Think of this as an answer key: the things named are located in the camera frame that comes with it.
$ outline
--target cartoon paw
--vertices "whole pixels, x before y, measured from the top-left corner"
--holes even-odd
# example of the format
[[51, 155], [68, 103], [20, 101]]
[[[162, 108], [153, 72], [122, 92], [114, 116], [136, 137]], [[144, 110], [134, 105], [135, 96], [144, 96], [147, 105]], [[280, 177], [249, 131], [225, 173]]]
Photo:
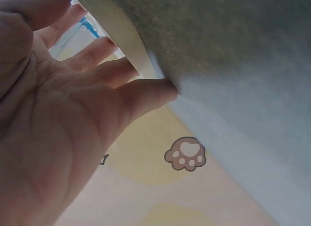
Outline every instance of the cartoon paw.
[[173, 169], [186, 169], [189, 172], [206, 163], [205, 147], [193, 137], [183, 137], [175, 141], [165, 155], [166, 162], [171, 163]]

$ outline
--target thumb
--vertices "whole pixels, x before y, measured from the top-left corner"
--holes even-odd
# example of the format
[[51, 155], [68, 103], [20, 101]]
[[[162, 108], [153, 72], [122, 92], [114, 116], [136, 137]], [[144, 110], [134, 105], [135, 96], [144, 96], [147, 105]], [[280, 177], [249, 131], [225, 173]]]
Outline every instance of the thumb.
[[58, 21], [71, 0], [0, 0], [0, 11], [20, 14], [35, 31]]

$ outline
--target hand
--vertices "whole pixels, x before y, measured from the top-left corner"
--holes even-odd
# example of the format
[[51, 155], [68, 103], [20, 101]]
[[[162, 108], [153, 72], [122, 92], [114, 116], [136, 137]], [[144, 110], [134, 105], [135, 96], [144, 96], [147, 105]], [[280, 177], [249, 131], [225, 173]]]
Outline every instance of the hand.
[[117, 48], [107, 38], [54, 60], [48, 49], [85, 15], [69, 6], [70, 0], [0, 0], [5, 226], [52, 225], [124, 128], [177, 95], [167, 80], [127, 83], [137, 72], [126, 59], [98, 65]]

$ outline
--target yellow pattern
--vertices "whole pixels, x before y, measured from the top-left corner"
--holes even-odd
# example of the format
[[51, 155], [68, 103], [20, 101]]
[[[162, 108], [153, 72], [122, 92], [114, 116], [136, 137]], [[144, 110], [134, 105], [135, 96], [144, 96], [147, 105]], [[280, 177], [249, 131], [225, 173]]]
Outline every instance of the yellow pattern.
[[132, 123], [110, 147], [106, 165], [142, 184], [168, 185], [190, 173], [175, 171], [164, 154], [189, 131], [163, 107]]
[[202, 212], [172, 203], [154, 206], [138, 226], [215, 226]]

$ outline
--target gray fabric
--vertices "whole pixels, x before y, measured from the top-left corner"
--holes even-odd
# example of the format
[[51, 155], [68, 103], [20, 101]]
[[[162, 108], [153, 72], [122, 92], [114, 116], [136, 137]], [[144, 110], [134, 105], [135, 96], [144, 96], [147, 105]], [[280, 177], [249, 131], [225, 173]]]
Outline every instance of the gray fabric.
[[171, 107], [283, 226], [310, 225], [311, 0], [115, 0]]

